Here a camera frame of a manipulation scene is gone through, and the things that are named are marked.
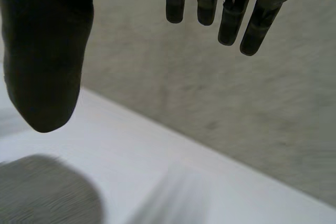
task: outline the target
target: gray object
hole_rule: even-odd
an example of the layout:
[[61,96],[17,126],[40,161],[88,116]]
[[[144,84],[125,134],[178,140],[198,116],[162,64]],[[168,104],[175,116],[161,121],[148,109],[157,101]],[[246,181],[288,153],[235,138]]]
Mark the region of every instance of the gray object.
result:
[[96,190],[54,158],[34,155],[0,165],[0,223],[101,222]]

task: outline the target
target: concrete floor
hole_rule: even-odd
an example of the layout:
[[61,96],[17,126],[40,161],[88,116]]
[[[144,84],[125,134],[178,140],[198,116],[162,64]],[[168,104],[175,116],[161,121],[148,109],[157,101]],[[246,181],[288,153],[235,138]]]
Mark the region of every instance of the concrete floor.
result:
[[289,0],[258,54],[217,42],[222,14],[165,20],[165,0],[94,0],[83,83],[336,206],[336,0]]

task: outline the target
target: white table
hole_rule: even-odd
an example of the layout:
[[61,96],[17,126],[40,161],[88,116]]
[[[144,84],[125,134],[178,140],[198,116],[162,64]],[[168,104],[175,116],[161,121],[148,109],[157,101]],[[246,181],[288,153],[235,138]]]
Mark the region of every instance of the white table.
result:
[[66,126],[34,132],[13,108],[2,80],[0,110],[13,112],[18,129],[26,130],[0,138],[0,162],[58,156],[99,189],[106,223],[127,223],[168,170],[202,181],[206,224],[336,223],[335,209],[85,89]]

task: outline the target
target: white surface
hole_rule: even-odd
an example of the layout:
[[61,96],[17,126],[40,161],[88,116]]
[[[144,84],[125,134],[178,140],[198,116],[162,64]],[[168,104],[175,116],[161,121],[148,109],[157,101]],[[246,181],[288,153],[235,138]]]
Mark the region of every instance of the white surface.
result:
[[[0,82],[4,108],[14,111]],[[168,170],[186,171],[181,166],[206,182],[206,224],[336,223],[335,209],[87,90],[62,129],[0,138],[0,162],[38,153],[60,157],[97,186],[106,223],[128,222]]]

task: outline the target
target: blurry object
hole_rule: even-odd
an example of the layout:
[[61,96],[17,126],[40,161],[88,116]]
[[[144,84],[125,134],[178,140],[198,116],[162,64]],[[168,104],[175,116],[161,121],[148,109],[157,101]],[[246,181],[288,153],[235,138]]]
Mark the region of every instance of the blurry object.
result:
[[83,176],[33,155],[0,165],[0,223],[100,224],[102,205]]
[[206,224],[208,209],[204,175],[175,166],[128,224]]

